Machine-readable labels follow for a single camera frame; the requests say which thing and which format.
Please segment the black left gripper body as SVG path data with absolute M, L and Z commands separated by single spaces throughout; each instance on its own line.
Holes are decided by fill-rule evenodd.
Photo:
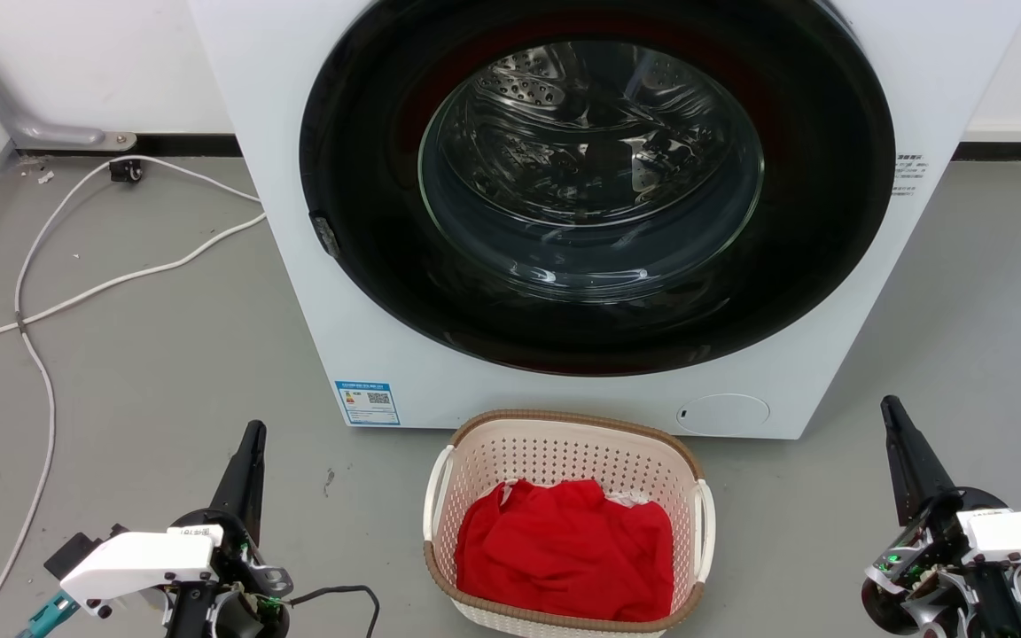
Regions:
M 165 586 L 167 637 L 287 637 L 289 612 L 278 598 L 292 591 L 287 570 L 261 557 L 261 510 L 202 509 L 182 516 L 174 527 L 222 528 L 209 569 L 191 580 Z

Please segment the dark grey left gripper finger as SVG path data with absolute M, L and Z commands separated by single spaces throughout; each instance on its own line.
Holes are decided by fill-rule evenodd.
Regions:
M 231 457 L 209 508 L 238 518 L 251 540 L 258 544 L 266 479 L 268 425 L 250 421 Z

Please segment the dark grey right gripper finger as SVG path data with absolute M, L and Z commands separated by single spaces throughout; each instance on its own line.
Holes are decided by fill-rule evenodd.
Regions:
M 931 529 L 951 529 L 960 495 L 947 469 L 913 424 L 900 396 L 883 397 L 880 409 L 900 526 L 924 524 Z

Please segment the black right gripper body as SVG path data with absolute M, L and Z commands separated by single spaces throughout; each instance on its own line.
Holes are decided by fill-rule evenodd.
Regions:
M 976 488 L 931 498 L 867 569 L 861 601 L 869 619 L 911 637 L 1021 637 L 1021 563 L 985 560 L 961 522 L 1004 509 Z

